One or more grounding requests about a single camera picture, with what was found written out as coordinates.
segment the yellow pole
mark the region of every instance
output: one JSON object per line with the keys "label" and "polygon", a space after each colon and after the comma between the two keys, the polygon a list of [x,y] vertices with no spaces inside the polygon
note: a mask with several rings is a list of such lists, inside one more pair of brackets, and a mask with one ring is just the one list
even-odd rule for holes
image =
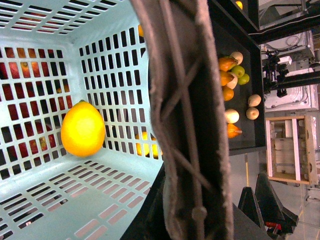
{"label": "yellow pole", "polygon": [[246,186],[249,187],[249,164],[248,164],[248,154],[244,155],[245,171],[246,171]]}

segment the wooden frame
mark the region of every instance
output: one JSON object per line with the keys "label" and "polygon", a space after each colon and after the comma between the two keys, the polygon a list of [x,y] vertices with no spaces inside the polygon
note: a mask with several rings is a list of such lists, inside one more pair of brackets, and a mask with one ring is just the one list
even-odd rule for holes
{"label": "wooden frame", "polygon": [[[315,132],[315,126],[312,125],[312,116],[282,116],[282,117],[268,117],[265,119],[266,123],[266,155],[267,155],[267,173],[270,180],[299,183],[299,184],[318,184],[316,161],[315,161],[315,144],[313,138],[313,132]],[[298,131],[299,126],[297,121],[304,120],[304,132]],[[283,123],[285,137],[276,137],[275,124]],[[293,145],[293,149],[276,149],[276,143],[283,141],[283,143],[289,143]],[[279,163],[279,153],[287,152],[287,155],[292,157],[292,162],[288,163],[288,157],[285,157],[285,163]],[[305,170],[307,169],[307,177],[301,173],[301,164],[303,159]],[[294,167],[294,173],[286,171],[278,171],[279,166],[289,166],[292,170]]]}

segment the yellow lemon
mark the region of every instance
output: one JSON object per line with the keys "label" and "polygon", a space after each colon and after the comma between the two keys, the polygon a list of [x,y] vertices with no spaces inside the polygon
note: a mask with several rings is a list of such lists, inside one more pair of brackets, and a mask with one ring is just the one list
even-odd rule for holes
{"label": "yellow lemon", "polygon": [[243,6],[243,4],[242,4],[241,1],[236,1],[235,3],[239,6],[239,8],[240,8],[241,10],[244,9],[244,6]]}
{"label": "yellow lemon", "polygon": [[[134,136],[135,139],[140,139],[139,137],[139,134],[135,135]],[[142,139],[143,140],[148,140],[148,133],[146,131],[143,131],[142,132]],[[136,143],[135,144],[135,147],[136,147],[136,153],[139,155],[139,156],[142,156],[142,148],[141,148],[141,144],[140,143]],[[143,151],[144,151],[144,155],[147,156],[149,153],[150,153],[150,150],[149,150],[149,145],[144,143],[143,144]]]}
{"label": "yellow lemon", "polygon": [[143,37],[143,38],[145,37],[144,31],[142,30],[142,27],[140,24],[138,25],[138,32],[140,37]]}
{"label": "yellow lemon", "polygon": [[[156,141],[157,139],[155,137],[152,137],[151,140]],[[157,159],[159,154],[158,154],[158,145],[157,144],[152,144],[152,154],[153,158]]]}
{"label": "yellow lemon", "polygon": [[65,115],[61,140],[70,154],[78,157],[91,156],[101,149],[104,139],[104,120],[90,103],[80,101]]}

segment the crate floor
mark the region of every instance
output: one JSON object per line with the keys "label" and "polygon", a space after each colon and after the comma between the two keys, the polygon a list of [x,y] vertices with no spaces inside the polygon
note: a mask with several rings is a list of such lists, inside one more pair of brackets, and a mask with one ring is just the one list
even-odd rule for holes
{"label": "crate floor", "polygon": [[128,156],[107,149],[67,155],[3,181],[0,239],[120,239],[162,165]]}

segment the light blue plastic crate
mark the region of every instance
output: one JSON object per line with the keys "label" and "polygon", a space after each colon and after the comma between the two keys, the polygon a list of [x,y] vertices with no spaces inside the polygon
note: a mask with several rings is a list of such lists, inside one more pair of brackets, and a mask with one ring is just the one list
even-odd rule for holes
{"label": "light blue plastic crate", "polygon": [[[128,0],[0,0],[0,240],[116,240],[140,210],[162,158],[152,153],[138,25]],[[62,146],[70,99],[104,118],[105,142],[93,156]],[[139,156],[136,144],[150,154]]]}

